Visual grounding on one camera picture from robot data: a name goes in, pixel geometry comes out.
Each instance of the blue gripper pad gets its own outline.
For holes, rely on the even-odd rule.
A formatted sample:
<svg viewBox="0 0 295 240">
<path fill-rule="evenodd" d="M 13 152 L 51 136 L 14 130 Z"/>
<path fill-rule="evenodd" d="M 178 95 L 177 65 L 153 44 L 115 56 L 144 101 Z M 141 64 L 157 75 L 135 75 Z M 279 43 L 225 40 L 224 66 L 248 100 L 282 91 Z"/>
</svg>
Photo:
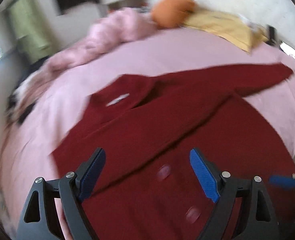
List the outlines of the blue gripper pad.
<svg viewBox="0 0 295 240">
<path fill-rule="evenodd" d="M 295 179 L 293 179 L 292 177 L 272 175 L 269 178 L 269 183 L 273 186 L 281 187 L 284 189 L 295 188 Z"/>
<path fill-rule="evenodd" d="M 81 203 L 92 195 L 94 186 L 105 165 L 105 160 L 105 151 L 101 150 L 80 180 L 80 189 L 77 198 Z"/>
<path fill-rule="evenodd" d="M 190 163 L 206 197 L 216 203 L 220 198 L 217 182 L 195 149 L 190 151 Z"/>
</svg>

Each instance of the orange stuffed toy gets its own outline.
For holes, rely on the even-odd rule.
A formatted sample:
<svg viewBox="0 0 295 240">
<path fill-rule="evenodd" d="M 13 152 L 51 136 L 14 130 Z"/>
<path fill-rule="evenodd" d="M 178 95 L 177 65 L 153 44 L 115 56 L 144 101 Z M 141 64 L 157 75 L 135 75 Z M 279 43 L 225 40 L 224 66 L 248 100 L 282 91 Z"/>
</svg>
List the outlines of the orange stuffed toy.
<svg viewBox="0 0 295 240">
<path fill-rule="evenodd" d="M 194 12 L 194 0 L 161 0 L 152 9 L 151 17 L 159 29 L 176 28 Z"/>
</svg>

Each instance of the red sweater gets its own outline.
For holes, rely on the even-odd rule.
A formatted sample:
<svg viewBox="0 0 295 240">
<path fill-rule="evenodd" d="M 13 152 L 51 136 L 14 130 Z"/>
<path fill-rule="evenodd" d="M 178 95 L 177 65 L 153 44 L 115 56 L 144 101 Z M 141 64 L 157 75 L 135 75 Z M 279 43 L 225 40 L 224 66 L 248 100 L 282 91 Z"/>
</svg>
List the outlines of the red sweater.
<svg viewBox="0 0 295 240">
<path fill-rule="evenodd" d="M 53 156 L 63 176 L 96 147 L 105 149 L 94 195 L 83 203 L 100 240 L 195 240 L 214 205 L 190 166 L 194 147 L 232 176 L 261 176 L 277 216 L 294 219 L 295 192 L 270 187 L 267 180 L 291 175 L 295 165 L 276 131 L 242 99 L 291 74 L 275 64 L 123 75 L 93 94 Z"/>
</svg>

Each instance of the pink bedsheet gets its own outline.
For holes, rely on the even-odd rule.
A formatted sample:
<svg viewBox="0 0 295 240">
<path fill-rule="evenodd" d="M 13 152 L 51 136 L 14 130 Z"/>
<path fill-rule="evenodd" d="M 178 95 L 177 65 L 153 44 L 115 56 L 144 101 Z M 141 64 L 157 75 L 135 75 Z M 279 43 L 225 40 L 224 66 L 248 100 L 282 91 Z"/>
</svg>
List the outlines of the pink bedsheet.
<svg viewBox="0 0 295 240">
<path fill-rule="evenodd" d="M 88 95 L 105 87 L 118 75 L 155 76 L 214 65 L 275 62 L 292 68 L 294 75 L 246 100 L 270 122 L 294 156 L 295 60 L 264 43 L 250 55 L 206 32 L 164 30 L 145 40 L 123 44 L 97 60 L 66 71 L 39 99 L 23 125 L 10 128 L 1 156 L 0 185 L 13 226 L 17 227 L 34 179 L 39 176 L 46 180 L 58 178 L 51 152 L 80 120 Z"/>
</svg>

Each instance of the pink button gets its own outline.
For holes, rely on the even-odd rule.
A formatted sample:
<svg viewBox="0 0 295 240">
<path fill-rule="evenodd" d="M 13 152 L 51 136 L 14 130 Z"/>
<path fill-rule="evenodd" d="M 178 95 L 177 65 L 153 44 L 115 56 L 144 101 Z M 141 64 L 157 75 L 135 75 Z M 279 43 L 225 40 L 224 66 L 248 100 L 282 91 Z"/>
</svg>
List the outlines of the pink button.
<svg viewBox="0 0 295 240">
<path fill-rule="evenodd" d="M 185 214 L 185 218 L 187 222 L 191 224 L 195 223 L 195 221 L 199 218 L 199 216 L 200 216 L 200 211 L 196 206 L 190 207 L 190 209 Z"/>
<path fill-rule="evenodd" d="M 160 181 L 166 179 L 171 173 L 171 167 L 170 165 L 163 165 L 160 170 L 158 171 L 158 179 Z"/>
</svg>

